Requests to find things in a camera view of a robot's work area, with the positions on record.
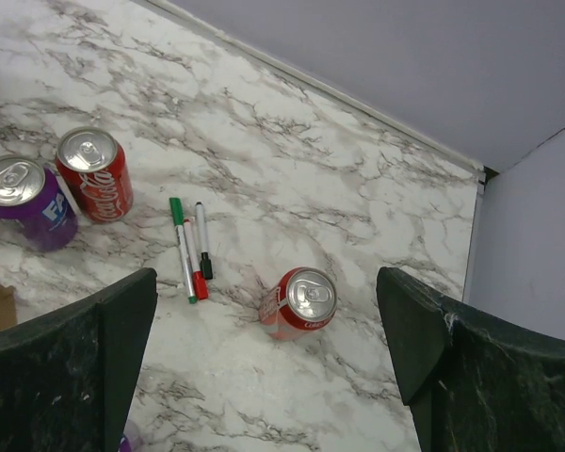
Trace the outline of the black marker pen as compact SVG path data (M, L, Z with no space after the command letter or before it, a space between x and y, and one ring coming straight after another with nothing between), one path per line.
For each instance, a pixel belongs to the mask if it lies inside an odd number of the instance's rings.
M195 204L195 214L196 214L196 225L199 234L199 244L200 244L200 266L202 270L202 275L206 280L212 280L213 268L209 253L209 243L206 228L205 210L202 202L197 202Z

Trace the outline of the purple Fanta can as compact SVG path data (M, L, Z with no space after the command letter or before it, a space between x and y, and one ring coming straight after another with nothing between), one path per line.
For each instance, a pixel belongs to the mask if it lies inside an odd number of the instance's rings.
M17 155L0 157L0 220L41 252L64 248L78 231L76 214L56 176Z

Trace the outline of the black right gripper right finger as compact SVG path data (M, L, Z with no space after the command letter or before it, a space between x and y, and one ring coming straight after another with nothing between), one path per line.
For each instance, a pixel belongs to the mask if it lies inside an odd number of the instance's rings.
M423 451L565 451L565 341L383 267L377 300Z

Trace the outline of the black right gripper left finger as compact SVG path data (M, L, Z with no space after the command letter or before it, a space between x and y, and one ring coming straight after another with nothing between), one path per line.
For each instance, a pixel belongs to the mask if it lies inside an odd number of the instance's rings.
M0 451L116 451L157 304L142 268L0 332Z

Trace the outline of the upright red Coca-Cola can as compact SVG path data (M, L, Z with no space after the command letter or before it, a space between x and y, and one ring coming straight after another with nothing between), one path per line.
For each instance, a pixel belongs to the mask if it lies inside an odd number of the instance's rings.
M134 193L123 147L91 126L67 132L56 149L56 167L81 212L94 222L123 218Z

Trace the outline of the red coca-cola can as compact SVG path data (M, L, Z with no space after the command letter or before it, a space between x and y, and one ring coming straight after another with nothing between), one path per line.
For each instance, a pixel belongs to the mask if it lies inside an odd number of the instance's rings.
M289 270L260 303L259 320L278 340L294 340L326 327L337 310L337 291L323 271L301 266Z
M123 147L91 126L67 132L56 149L56 167L81 212L94 222L123 218L134 193Z

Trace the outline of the green marker pen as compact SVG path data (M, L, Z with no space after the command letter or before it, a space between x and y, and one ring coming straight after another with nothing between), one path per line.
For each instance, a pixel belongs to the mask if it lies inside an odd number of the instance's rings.
M196 295L196 291L194 287L193 272L192 272L192 267L190 264L190 256L186 244L186 238L184 232L184 211L180 199L175 197L170 197L169 208L178 241L178 249L180 253L182 269L185 279L187 299L190 304L196 304L198 301L198 297Z

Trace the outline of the red marker pen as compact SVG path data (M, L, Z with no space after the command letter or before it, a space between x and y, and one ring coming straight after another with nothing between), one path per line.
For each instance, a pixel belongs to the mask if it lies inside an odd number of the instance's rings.
M189 218L184 220L184 234L186 239L186 245L189 253L191 271L192 271L192 281L194 283L194 288L196 295L199 300L208 299L209 293L207 289L206 281L202 275L200 268L198 253L196 251L194 236L192 231L192 224Z

